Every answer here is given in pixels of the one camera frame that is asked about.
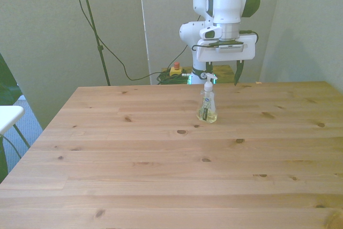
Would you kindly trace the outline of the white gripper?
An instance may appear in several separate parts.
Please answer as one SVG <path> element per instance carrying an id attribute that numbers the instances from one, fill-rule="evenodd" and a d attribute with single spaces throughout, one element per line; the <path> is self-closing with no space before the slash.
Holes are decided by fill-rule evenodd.
<path id="1" fill-rule="evenodd" d="M 200 39 L 196 44 L 196 59 L 206 62 L 206 73 L 212 73 L 212 62 L 236 61 L 234 85 L 237 85 L 244 68 L 244 60 L 251 60 L 255 56 L 255 43 L 255 34 L 226 41 Z"/>

